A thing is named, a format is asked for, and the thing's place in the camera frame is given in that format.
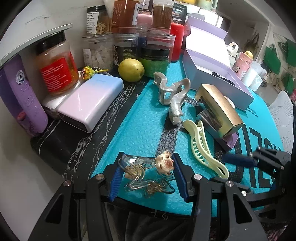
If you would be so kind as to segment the teal bubble mailer mat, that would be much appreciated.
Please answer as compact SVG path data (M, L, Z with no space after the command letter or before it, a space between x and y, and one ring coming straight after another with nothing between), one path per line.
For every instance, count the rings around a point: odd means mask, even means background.
M170 64L167 72L168 85L185 77L182 62ZM252 90L254 97L246 111L236 108L237 113L244 121L244 126L238 130L239 140L230 151L233 154L246 155L255 150L257 146L284 151L280 135L264 100ZM178 153L186 165L190 165L195 173L206 178L216 176L215 172L200 164L193 156L190 146L190 135L181 127L165 127L169 107L158 101L158 88L150 80L141 92L127 116L101 157L92 176L101 173L105 167L115 161L119 152L133 156L154 157L164 147L172 153ZM185 102L182 107L183 120L196 120L196 108L193 104ZM222 149L220 145L206 132L206 139L212 156L221 160ZM230 173L230 180L251 188L254 193L268 191L273 178L259 171L258 168L236 167L226 164ZM173 194L155 193L145 198L143 190L125 191L128 179L123 178L118 197L130 202L152 209L181 215L190 215L192 203L184 202L180 196L175 180L170 183L174 187Z

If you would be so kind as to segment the small lavender box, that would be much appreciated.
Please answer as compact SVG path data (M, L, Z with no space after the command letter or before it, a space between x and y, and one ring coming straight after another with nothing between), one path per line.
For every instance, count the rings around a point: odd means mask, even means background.
M229 152L231 149L234 148L239 137L237 133L233 133L223 138L220 138L218 135L214 135L214 139L218 142L218 144L222 147L223 150Z

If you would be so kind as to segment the red label sauce jar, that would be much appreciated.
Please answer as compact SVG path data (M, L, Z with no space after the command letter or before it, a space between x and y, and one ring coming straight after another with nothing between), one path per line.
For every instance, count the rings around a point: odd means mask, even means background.
M63 31L38 42L35 51L39 71L50 94L62 94L74 87L79 74Z

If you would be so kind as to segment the clear bear charm hair clip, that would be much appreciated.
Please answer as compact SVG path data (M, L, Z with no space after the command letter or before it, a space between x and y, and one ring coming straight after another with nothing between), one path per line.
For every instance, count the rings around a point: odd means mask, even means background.
M117 163L128 179L125 185L126 192L142 190L145 197L158 192L165 194L175 192L170 184L175 179L174 160L170 151L164 151L154 158L124 154Z

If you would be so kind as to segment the white chair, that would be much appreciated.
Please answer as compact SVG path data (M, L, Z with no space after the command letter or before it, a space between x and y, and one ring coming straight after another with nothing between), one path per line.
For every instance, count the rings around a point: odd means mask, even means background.
M276 128L280 135L283 149L289 154L293 148L293 107L288 94L281 91L274 102L268 106L269 112L273 117Z

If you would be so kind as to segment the yellow wrapped lollipop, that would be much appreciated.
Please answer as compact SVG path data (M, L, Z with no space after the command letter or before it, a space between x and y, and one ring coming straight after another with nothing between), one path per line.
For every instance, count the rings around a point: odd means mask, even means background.
M90 66L85 66L81 72L80 72L80 76L83 80L89 80L93 75L95 74L99 74L102 72L107 72L109 71L109 69L93 69Z

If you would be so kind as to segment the green tote bag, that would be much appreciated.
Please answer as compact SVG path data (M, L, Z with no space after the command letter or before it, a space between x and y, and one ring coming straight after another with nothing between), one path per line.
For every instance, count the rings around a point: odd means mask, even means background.
M271 44L269 47L265 48L263 62L274 74L278 75L280 73L281 62L277 56L276 47L274 44Z

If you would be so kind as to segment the silver wavy hair claw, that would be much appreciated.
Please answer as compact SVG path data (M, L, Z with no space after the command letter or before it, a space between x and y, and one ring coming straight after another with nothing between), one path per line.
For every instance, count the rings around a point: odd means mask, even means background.
M167 77L161 72L154 73L154 84L159 88L159 103L162 105L169 105L169 118L173 125L181 123L182 105L191 89L191 81L184 78L172 85L167 85Z

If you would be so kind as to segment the pink jar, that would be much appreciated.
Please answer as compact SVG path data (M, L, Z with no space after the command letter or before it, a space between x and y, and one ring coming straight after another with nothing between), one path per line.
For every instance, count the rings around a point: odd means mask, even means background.
M140 10L138 13L137 26L150 28L152 26L152 12Z

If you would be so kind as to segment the black snack pouch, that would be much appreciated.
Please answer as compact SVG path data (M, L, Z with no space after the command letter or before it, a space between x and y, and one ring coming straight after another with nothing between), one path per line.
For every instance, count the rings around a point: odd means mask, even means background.
M174 3L172 22L184 25L186 17L187 7L182 4Z

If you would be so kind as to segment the cream hair claw clip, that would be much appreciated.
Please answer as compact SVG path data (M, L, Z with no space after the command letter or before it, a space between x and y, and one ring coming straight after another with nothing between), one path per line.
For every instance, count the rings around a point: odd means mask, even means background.
M200 120L196 124L192 120L185 120L183 121L183 128L190 135L191 150L195 159L202 165L214 171L218 177L228 180L229 171L227 167L220 161L216 160L210 152L203 122Z

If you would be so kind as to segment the purple bottle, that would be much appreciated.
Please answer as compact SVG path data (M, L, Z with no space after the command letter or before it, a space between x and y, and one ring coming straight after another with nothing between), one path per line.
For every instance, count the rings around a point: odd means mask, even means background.
M46 129L47 114L29 83L18 54L1 68L1 99L16 122L31 137Z

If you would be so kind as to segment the gold rectangular box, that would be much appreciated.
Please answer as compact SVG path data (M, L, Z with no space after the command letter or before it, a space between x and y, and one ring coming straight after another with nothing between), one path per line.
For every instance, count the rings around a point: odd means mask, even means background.
M219 137L237 132L244 122L237 114L235 108L214 85L201 84L195 95L196 100L203 100L220 123L217 130Z

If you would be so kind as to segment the dark jar gold label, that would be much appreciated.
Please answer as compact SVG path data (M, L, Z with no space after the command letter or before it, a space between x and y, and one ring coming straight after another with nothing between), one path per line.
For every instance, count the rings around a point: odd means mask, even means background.
M114 34L113 63L119 66L128 58L137 58L138 33Z

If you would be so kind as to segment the small jar of nuts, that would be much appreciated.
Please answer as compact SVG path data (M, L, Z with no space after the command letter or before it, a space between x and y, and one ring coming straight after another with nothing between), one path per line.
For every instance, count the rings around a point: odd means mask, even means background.
M87 9L86 33L88 35L101 35L111 32L111 23L104 5L92 6Z

